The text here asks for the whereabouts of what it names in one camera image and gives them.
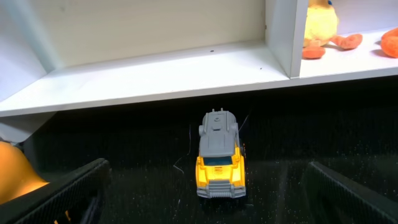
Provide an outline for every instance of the truck front bumper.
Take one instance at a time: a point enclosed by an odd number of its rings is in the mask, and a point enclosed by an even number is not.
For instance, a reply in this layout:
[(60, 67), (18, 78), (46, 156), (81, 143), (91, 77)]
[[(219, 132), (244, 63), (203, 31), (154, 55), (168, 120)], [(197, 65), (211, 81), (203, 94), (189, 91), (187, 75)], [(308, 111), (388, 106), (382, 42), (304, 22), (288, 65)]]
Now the truck front bumper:
[(197, 194), (204, 198), (238, 198), (246, 195), (246, 188), (235, 187), (229, 180), (211, 180), (206, 187), (198, 187)]

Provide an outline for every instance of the toy truck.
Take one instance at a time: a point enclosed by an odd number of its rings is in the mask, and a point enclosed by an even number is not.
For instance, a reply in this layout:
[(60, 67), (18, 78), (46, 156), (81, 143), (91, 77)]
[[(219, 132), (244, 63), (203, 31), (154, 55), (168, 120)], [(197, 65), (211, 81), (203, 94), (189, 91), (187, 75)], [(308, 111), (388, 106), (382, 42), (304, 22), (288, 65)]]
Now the toy truck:
[(239, 198), (246, 195), (243, 147), (235, 116), (213, 111), (199, 126), (196, 164), (197, 194), (203, 198)]

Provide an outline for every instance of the shelf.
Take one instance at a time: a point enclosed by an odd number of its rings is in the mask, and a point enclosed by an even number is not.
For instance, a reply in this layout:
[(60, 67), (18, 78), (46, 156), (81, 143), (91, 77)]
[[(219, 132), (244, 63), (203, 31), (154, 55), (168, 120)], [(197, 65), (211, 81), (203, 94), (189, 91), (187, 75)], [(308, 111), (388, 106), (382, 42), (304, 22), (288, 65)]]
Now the shelf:
[(363, 42), (354, 50), (343, 51), (333, 44), (325, 46), (326, 54), (321, 59), (302, 60), (300, 78), (358, 72), (369, 77), (398, 75), (398, 59), (385, 55), (380, 46), (381, 37), (391, 29), (361, 32)]
[(262, 42), (54, 71), (0, 102), (0, 117), (276, 88), (289, 80)]

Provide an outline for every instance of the plush duck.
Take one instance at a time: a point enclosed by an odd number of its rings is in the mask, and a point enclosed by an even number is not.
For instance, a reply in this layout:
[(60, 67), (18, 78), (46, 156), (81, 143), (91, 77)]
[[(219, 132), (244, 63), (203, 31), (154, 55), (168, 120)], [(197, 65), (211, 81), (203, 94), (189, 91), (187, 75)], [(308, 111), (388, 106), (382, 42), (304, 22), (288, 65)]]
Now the plush duck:
[(381, 49), (386, 55), (398, 58), (398, 28), (386, 32), (381, 38)]
[(303, 58), (316, 59), (325, 54), (322, 47), (332, 41), (345, 50), (355, 49), (362, 42), (361, 34), (349, 37), (337, 35), (335, 8), (328, 0), (309, 0), (307, 21), (305, 23)]

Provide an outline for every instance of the orange plush toy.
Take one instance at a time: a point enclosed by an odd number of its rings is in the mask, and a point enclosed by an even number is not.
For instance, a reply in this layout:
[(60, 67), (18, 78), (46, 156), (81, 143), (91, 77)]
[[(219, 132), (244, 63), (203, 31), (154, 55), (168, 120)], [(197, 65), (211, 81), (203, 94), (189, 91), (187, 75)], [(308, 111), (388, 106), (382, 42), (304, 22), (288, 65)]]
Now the orange plush toy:
[(381, 38), (381, 49), (390, 57), (398, 58), (398, 28), (386, 32)]

